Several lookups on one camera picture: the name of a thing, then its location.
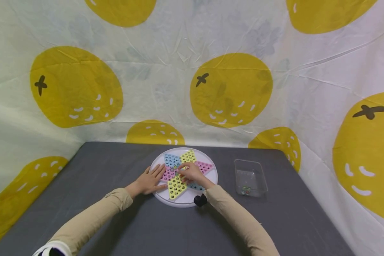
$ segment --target hand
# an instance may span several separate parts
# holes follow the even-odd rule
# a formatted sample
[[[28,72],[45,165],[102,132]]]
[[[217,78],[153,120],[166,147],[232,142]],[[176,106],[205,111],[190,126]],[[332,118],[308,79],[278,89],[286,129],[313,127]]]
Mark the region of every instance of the hand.
[[[151,194],[152,192],[166,189],[168,187],[166,184],[157,186],[164,173],[165,164],[158,164],[152,170],[151,167],[148,167],[145,172],[138,177],[138,179],[129,184],[125,189],[132,198],[135,198],[139,194]]]
[[[198,183],[198,185],[201,185],[205,189],[209,189],[215,184],[211,182],[208,178],[203,175],[201,170],[197,165],[195,165],[193,162],[185,162],[184,164],[181,164],[178,167],[178,172],[181,174],[182,182],[189,182],[195,181]]]

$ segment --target white round tray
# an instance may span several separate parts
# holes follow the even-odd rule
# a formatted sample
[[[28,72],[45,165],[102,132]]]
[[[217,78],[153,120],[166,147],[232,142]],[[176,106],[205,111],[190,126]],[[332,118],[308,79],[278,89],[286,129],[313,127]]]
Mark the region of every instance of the white round tray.
[[[175,155],[175,156],[181,156],[181,155],[183,155],[184,153],[186,153],[187,151],[189,151],[191,149],[195,152],[195,157],[196,157],[197,161],[206,162],[208,164],[212,164],[213,165],[213,169],[210,172],[208,172],[205,176],[210,181],[212,181],[213,183],[217,184],[218,176],[217,176],[216,166],[215,166],[214,162],[205,153],[203,153],[203,152],[201,152],[201,151],[199,151],[197,149],[193,149],[193,148],[173,148],[173,149],[169,149],[169,150],[163,152],[162,154],[160,154],[159,156],[157,156],[155,158],[155,160],[151,164],[151,168],[154,168],[157,164],[165,164],[165,160],[164,160],[164,154],[165,153],[172,154],[172,155]],[[164,204],[172,206],[172,207],[178,207],[178,208],[193,207],[195,205],[195,203],[193,202],[193,199],[195,198],[195,196],[200,196],[200,195],[202,195],[201,191],[195,191],[193,189],[187,189],[177,199],[169,200],[168,189],[165,189],[163,191],[159,191],[159,192],[155,192],[154,193],[154,196],[158,200],[163,202]]]

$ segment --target left hand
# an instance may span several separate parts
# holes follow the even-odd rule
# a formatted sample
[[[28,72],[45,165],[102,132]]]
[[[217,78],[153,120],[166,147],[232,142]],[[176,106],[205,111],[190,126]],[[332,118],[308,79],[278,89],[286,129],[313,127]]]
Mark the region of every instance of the left hand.
[[[165,173],[165,164],[157,165],[154,169],[151,170],[151,167],[148,167],[133,183],[128,185],[125,189],[131,195],[132,198],[138,194],[151,194],[152,192],[166,189],[168,185],[157,186],[159,180]]]

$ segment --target fabric backdrop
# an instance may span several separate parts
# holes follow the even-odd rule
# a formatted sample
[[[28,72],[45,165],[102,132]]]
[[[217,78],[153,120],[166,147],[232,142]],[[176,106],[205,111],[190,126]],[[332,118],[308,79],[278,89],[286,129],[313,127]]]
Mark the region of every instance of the fabric backdrop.
[[[95,140],[280,149],[384,256],[384,0],[0,1],[0,238]]]

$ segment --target right hand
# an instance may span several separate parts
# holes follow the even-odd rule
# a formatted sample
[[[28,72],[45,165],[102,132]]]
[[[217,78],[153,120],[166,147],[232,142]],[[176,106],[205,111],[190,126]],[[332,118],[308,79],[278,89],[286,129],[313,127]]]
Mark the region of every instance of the right hand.
[[[185,162],[178,167],[178,172],[181,174],[182,182],[186,182],[187,180],[195,181],[198,185],[202,186],[205,189],[209,189],[215,184],[211,182],[208,178],[203,175],[201,170],[197,165],[193,162]]]

